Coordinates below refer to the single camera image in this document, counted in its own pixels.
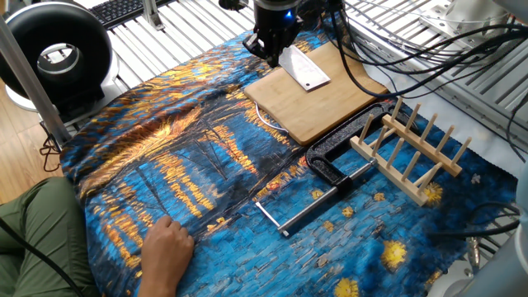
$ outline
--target wooden floor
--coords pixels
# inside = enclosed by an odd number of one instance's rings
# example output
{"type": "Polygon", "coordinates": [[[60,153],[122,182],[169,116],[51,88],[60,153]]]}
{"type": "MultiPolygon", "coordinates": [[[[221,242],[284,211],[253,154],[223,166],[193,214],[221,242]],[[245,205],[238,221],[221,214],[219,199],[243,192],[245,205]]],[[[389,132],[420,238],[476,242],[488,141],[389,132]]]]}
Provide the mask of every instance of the wooden floor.
{"type": "MultiPolygon", "coordinates": [[[[46,134],[39,121],[36,113],[11,102],[0,80],[0,204],[17,198],[47,177],[62,176],[60,169],[52,173],[43,170],[44,157],[39,149],[46,134]]],[[[59,156],[49,156],[48,168],[57,164],[59,156]]]]}

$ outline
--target person's arm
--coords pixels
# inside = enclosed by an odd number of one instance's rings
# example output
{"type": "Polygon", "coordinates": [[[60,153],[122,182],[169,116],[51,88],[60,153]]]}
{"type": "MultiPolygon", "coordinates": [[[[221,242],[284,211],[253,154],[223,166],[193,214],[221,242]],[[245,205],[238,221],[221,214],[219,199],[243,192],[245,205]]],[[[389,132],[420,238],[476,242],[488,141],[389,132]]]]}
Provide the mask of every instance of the person's arm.
{"type": "Polygon", "coordinates": [[[168,216],[152,226],[141,248],[143,275],[138,297],[174,297],[194,249],[194,239],[168,216]]]}

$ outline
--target wooden peg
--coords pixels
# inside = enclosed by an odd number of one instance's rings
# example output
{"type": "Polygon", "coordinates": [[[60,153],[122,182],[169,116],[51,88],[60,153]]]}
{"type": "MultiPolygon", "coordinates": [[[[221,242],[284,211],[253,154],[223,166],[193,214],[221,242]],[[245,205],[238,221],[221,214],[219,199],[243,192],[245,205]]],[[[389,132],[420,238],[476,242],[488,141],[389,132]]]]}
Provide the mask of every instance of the wooden peg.
{"type": "Polygon", "coordinates": [[[398,156],[399,150],[402,148],[404,142],[405,139],[399,139],[398,143],[396,144],[396,147],[394,148],[393,154],[390,155],[389,161],[387,161],[387,166],[385,168],[389,169],[391,166],[393,166],[393,162],[396,159],[396,156],[398,156]]]}
{"type": "Polygon", "coordinates": [[[460,157],[462,157],[462,154],[468,148],[468,145],[471,143],[471,140],[471,137],[468,137],[468,139],[464,142],[462,147],[459,149],[458,153],[456,153],[455,157],[451,161],[451,166],[454,166],[460,160],[460,157]]]}
{"type": "Polygon", "coordinates": [[[363,127],[363,131],[361,131],[360,141],[361,144],[363,140],[365,140],[366,133],[369,131],[370,123],[372,123],[372,120],[374,119],[374,115],[370,114],[369,118],[366,120],[365,127],[363,127]]]}
{"type": "Polygon", "coordinates": [[[451,136],[451,133],[453,133],[454,129],[455,127],[453,125],[449,127],[449,129],[444,135],[444,138],[440,141],[440,144],[438,144],[438,146],[436,147],[435,154],[438,154],[444,148],[444,145],[446,145],[446,142],[447,140],[449,140],[449,137],[451,136]]]}
{"type": "Polygon", "coordinates": [[[398,115],[399,108],[402,106],[403,97],[400,97],[398,99],[398,102],[396,102],[396,107],[394,108],[393,115],[390,118],[390,121],[393,121],[396,119],[396,116],[398,115]]]}
{"type": "Polygon", "coordinates": [[[414,107],[414,111],[412,111],[411,117],[409,117],[409,122],[405,126],[405,133],[409,133],[409,129],[411,129],[414,119],[416,119],[416,115],[418,114],[418,110],[420,110],[420,106],[422,106],[422,103],[418,103],[416,104],[416,107],[414,107]]]}
{"type": "Polygon", "coordinates": [[[423,190],[426,189],[426,186],[429,185],[429,182],[431,182],[431,179],[435,176],[436,172],[438,172],[438,169],[442,168],[444,164],[442,162],[438,163],[433,167],[429,172],[426,173],[426,177],[423,179],[422,184],[420,185],[420,188],[418,188],[418,194],[423,192],[423,190]]]}
{"type": "Polygon", "coordinates": [[[413,183],[414,186],[420,186],[420,185],[423,183],[423,181],[425,181],[425,179],[426,179],[427,177],[429,177],[429,174],[431,174],[431,172],[432,172],[434,169],[435,169],[434,167],[431,168],[428,172],[426,172],[426,174],[424,174],[424,175],[422,175],[420,178],[418,178],[418,179],[413,183]]]}
{"type": "Polygon", "coordinates": [[[429,135],[429,132],[431,132],[431,128],[435,124],[435,120],[437,117],[438,117],[438,114],[432,115],[431,120],[429,120],[429,124],[427,124],[426,129],[422,133],[422,137],[420,138],[420,143],[424,142],[426,137],[429,135]]]}
{"type": "Polygon", "coordinates": [[[372,150],[372,157],[375,157],[375,155],[378,153],[378,149],[380,149],[380,145],[383,142],[383,139],[385,137],[385,133],[387,133],[387,126],[383,126],[381,129],[381,133],[379,133],[378,140],[376,140],[376,145],[374,146],[374,149],[372,150]]]}
{"type": "Polygon", "coordinates": [[[415,152],[414,156],[411,159],[411,162],[407,165],[407,168],[405,169],[405,172],[402,175],[402,182],[405,182],[405,180],[407,180],[407,177],[409,177],[409,174],[411,174],[411,171],[413,170],[414,165],[416,165],[418,158],[420,158],[420,152],[415,152]]]}
{"type": "MultiPolygon", "coordinates": [[[[386,140],[390,135],[394,134],[395,132],[396,132],[396,128],[392,128],[391,130],[389,130],[389,132],[385,133],[385,135],[384,135],[384,137],[383,137],[383,139],[381,141],[386,140]]],[[[380,139],[377,139],[376,141],[373,141],[372,144],[369,144],[369,146],[371,148],[373,148],[378,141],[380,141],[380,139]]]]}

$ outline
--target metal rod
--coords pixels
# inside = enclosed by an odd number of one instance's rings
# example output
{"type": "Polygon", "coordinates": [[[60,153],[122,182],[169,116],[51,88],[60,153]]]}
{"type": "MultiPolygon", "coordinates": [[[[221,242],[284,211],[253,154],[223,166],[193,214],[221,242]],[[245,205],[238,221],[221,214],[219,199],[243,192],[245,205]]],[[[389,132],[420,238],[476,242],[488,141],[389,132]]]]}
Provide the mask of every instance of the metal rod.
{"type": "Polygon", "coordinates": [[[442,140],[440,141],[440,144],[438,144],[438,146],[436,147],[435,154],[438,154],[444,148],[444,145],[446,145],[446,142],[447,140],[449,140],[449,137],[451,136],[451,133],[453,133],[454,129],[455,127],[453,125],[449,127],[449,129],[444,135],[444,138],[442,138],[442,140]]]}
{"type": "Polygon", "coordinates": [[[405,169],[405,172],[403,172],[402,175],[402,182],[405,182],[407,177],[409,177],[409,174],[411,174],[411,171],[414,168],[414,165],[416,164],[416,161],[418,161],[418,158],[420,158],[420,152],[415,152],[414,156],[411,159],[411,162],[407,165],[407,168],[405,169]]]}
{"type": "MultiPolygon", "coordinates": [[[[273,224],[275,224],[275,226],[277,226],[277,228],[279,228],[281,225],[279,224],[279,222],[277,222],[275,219],[273,219],[273,217],[271,216],[270,213],[267,212],[267,210],[261,205],[260,202],[255,202],[255,205],[258,207],[259,210],[261,210],[262,213],[264,213],[264,215],[270,219],[271,222],[273,222],[273,224]]],[[[290,236],[290,234],[287,232],[287,231],[282,231],[282,233],[284,234],[284,236],[288,237],[290,236]]]]}
{"type": "Polygon", "coordinates": [[[390,121],[394,122],[396,120],[396,116],[398,115],[399,108],[402,106],[403,97],[400,97],[398,99],[398,102],[396,102],[396,107],[394,108],[393,115],[390,117],[390,121]]]}
{"type": "Polygon", "coordinates": [[[369,131],[370,123],[372,123],[372,120],[374,119],[374,115],[370,114],[369,118],[366,120],[365,127],[363,127],[363,131],[361,131],[360,140],[358,141],[359,144],[365,140],[366,133],[369,131]]]}
{"type": "Polygon", "coordinates": [[[396,156],[398,156],[399,150],[402,148],[403,143],[405,142],[405,139],[400,138],[398,140],[398,143],[396,144],[396,147],[394,148],[393,154],[390,155],[389,161],[387,161],[387,166],[385,168],[389,169],[391,166],[393,166],[393,162],[396,159],[396,156]]]}
{"type": "Polygon", "coordinates": [[[155,0],[142,0],[143,2],[143,17],[147,22],[154,27],[154,29],[160,31],[165,29],[165,25],[158,15],[158,6],[155,0]]]}
{"type": "Polygon", "coordinates": [[[426,129],[422,133],[422,137],[420,137],[420,142],[424,142],[426,140],[426,137],[429,135],[429,132],[431,132],[432,126],[435,124],[435,120],[438,117],[438,114],[432,115],[431,120],[429,120],[429,124],[427,124],[426,129]]]}
{"type": "MultiPolygon", "coordinates": [[[[363,173],[367,172],[372,167],[376,166],[378,164],[378,160],[376,158],[371,158],[367,164],[365,164],[363,167],[356,170],[354,173],[352,173],[350,176],[348,176],[350,179],[355,180],[363,173]]],[[[321,205],[324,201],[326,201],[328,198],[336,195],[338,192],[338,189],[333,186],[330,190],[328,190],[326,193],[324,193],[322,196],[320,196],[316,201],[312,202],[312,204],[306,206],[303,210],[301,210],[298,214],[296,214],[293,218],[289,219],[286,223],[279,226],[279,231],[284,233],[285,230],[287,230],[289,227],[291,227],[293,224],[297,223],[300,219],[302,219],[305,215],[307,215],[309,212],[317,208],[319,205],[321,205]]]]}
{"type": "Polygon", "coordinates": [[[409,122],[405,126],[405,133],[408,133],[411,129],[411,126],[414,123],[414,119],[416,119],[416,115],[418,114],[418,111],[420,110],[420,106],[422,106],[421,103],[416,104],[416,107],[414,107],[414,111],[412,111],[411,116],[409,117],[409,122]]]}
{"type": "Polygon", "coordinates": [[[54,109],[48,94],[40,84],[33,68],[30,66],[26,56],[22,53],[15,37],[7,27],[6,22],[0,17],[0,53],[9,64],[9,67],[26,91],[27,96],[35,105],[36,110],[42,116],[49,132],[55,137],[59,145],[63,145],[71,139],[71,135],[64,127],[59,113],[54,109]]]}

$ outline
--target white cable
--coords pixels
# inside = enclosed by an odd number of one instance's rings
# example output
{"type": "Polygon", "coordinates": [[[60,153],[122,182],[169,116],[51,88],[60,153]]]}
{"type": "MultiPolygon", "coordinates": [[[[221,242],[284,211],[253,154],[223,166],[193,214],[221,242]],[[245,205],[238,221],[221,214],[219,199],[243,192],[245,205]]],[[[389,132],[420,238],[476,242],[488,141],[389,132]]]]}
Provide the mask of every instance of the white cable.
{"type": "Polygon", "coordinates": [[[257,112],[257,116],[259,119],[261,119],[262,123],[264,123],[264,125],[268,126],[268,127],[271,127],[273,129],[276,129],[276,130],[279,130],[279,131],[283,131],[283,132],[286,132],[287,134],[289,134],[290,132],[288,132],[288,130],[284,129],[284,128],[281,128],[281,127],[277,127],[277,126],[274,126],[268,122],[266,122],[262,116],[261,116],[261,112],[258,110],[258,104],[255,102],[255,111],[257,112]]]}
{"type": "MultiPolygon", "coordinates": [[[[394,7],[386,7],[386,6],[383,6],[383,5],[379,5],[379,4],[376,4],[374,2],[370,2],[370,1],[366,1],[366,0],[357,0],[358,2],[363,2],[363,3],[368,3],[370,5],[373,5],[373,6],[376,6],[376,7],[379,7],[379,8],[383,8],[385,10],[390,10],[390,11],[393,11],[393,12],[401,12],[401,13],[404,13],[404,14],[408,14],[408,15],[414,15],[414,16],[419,16],[419,17],[424,17],[424,18],[428,18],[428,19],[432,19],[432,20],[437,20],[437,21],[449,21],[449,22],[455,22],[455,23],[460,23],[460,24],[481,24],[481,23],[484,23],[484,22],[487,22],[487,21],[492,21],[492,20],[495,20],[495,19],[500,19],[500,18],[503,18],[503,17],[506,17],[509,15],[509,13],[506,13],[504,14],[503,16],[495,16],[493,18],[489,18],[487,20],[482,20],[482,21],[452,21],[452,20],[446,20],[446,19],[442,19],[442,18],[439,18],[439,17],[433,17],[433,16],[426,16],[426,15],[422,15],[421,13],[416,13],[416,12],[406,12],[404,10],[401,10],[401,9],[396,9],[394,7]]],[[[350,3],[348,3],[353,9],[355,10],[358,10],[358,8],[354,7],[353,5],[351,5],[350,3]]]]}

